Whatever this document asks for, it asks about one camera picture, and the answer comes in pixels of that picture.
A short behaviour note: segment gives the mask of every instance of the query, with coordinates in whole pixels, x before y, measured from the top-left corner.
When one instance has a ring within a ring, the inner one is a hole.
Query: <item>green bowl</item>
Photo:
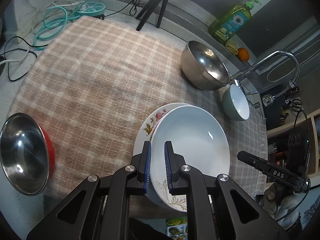
[[[235,121],[245,121],[249,118],[250,110],[247,98],[236,85],[231,85],[222,97],[223,110],[228,117]]]

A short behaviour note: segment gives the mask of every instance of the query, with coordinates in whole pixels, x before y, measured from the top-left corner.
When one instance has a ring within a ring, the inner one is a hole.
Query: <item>stacked plates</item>
[[[172,103],[154,111],[140,128],[133,154],[142,151],[143,142],[151,140],[150,179],[147,197],[163,207],[186,212],[186,196],[172,196],[166,180],[164,143],[172,141],[175,153],[186,164],[203,174],[216,177],[229,173],[230,153],[226,135],[218,121],[207,111],[184,103]]]

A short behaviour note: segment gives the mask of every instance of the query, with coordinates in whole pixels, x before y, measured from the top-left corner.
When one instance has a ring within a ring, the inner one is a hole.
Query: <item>tripod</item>
[[[142,17],[140,23],[137,26],[137,31],[140,31],[146,21],[149,19],[150,15],[153,13],[153,11],[156,9],[158,4],[161,2],[161,0],[149,0],[148,3],[142,8],[142,10],[139,12],[137,15],[136,19],[139,19],[143,14],[144,16]],[[165,8],[167,6],[168,0],[163,0],[158,22],[157,22],[157,28],[160,28],[161,20],[165,11]]]

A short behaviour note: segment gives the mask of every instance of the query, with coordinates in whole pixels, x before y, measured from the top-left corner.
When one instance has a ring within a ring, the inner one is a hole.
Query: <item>plaid tablecloth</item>
[[[108,20],[81,17],[44,50],[25,77],[9,114],[31,115],[48,132],[56,170],[45,194],[63,198],[90,174],[127,165],[137,132],[158,107],[185,102],[211,113],[230,147],[230,176],[251,196],[265,176],[236,158],[240,150],[265,158],[266,127],[250,118],[233,122],[221,109],[221,91],[196,89],[180,69],[181,51]],[[131,200],[130,215],[165,216],[146,197]]]

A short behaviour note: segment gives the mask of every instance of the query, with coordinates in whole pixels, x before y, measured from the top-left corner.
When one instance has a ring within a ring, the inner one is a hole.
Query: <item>green pump bottle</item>
[[[251,19],[252,15],[250,10],[254,6],[253,3],[259,3],[261,5],[258,0],[250,0],[245,4],[236,5],[230,12],[221,17],[221,19],[215,19],[209,26],[209,34],[220,43],[225,43],[236,34],[237,30]]]

